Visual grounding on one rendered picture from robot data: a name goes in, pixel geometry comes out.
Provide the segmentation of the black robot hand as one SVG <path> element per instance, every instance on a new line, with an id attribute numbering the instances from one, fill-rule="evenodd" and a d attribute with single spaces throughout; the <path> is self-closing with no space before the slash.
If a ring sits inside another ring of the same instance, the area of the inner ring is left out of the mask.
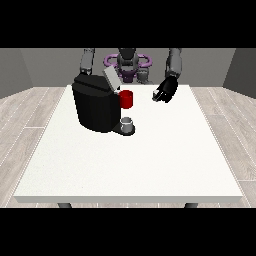
<path id="1" fill-rule="evenodd" d="M 177 88 L 177 78 L 174 76 L 168 76 L 156 89 L 160 91 L 160 97 L 156 102 L 163 101 L 165 103 L 168 103 L 176 93 Z"/>

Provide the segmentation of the pale grey machine lid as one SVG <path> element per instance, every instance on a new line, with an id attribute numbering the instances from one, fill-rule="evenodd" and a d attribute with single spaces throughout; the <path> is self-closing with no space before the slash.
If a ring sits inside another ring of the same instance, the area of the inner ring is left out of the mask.
<path id="1" fill-rule="evenodd" d="M 103 70 L 103 75 L 107 79 L 111 89 L 116 91 L 117 88 L 121 85 L 121 81 L 114 69 L 113 66 L 109 66 Z"/>

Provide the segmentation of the red pod holder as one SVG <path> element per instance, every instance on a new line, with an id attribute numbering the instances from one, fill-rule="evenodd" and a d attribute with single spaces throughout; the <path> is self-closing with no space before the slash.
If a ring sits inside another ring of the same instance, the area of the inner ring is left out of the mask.
<path id="1" fill-rule="evenodd" d="M 133 106 L 133 92 L 130 90 L 122 90 L 119 93 L 120 107 L 123 109 L 129 109 Z"/>

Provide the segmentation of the small grey cup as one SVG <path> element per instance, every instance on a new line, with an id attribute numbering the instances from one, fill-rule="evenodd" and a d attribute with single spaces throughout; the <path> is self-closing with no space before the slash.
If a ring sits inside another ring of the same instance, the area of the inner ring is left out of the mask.
<path id="1" fill-rule="evenodd" d="M 133 121 L 130 117 L 123 117 L 120 120 L 121 123 L 121 131 L 124 133 L 129 133 L 133 129 Z"/>

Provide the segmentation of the black coffee machine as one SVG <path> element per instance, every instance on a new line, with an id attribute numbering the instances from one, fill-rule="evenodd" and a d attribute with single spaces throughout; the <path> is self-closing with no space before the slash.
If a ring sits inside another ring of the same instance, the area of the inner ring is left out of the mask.
<path id="1" fill-rule="evenodd" d="M 79 74 L 72 91 L 82 126 L 100 133 L 116 132 L 123 136 L 135 133 L 134 124 L 121 123 L 120 96 L 111 90 L 104 76 Z"/>

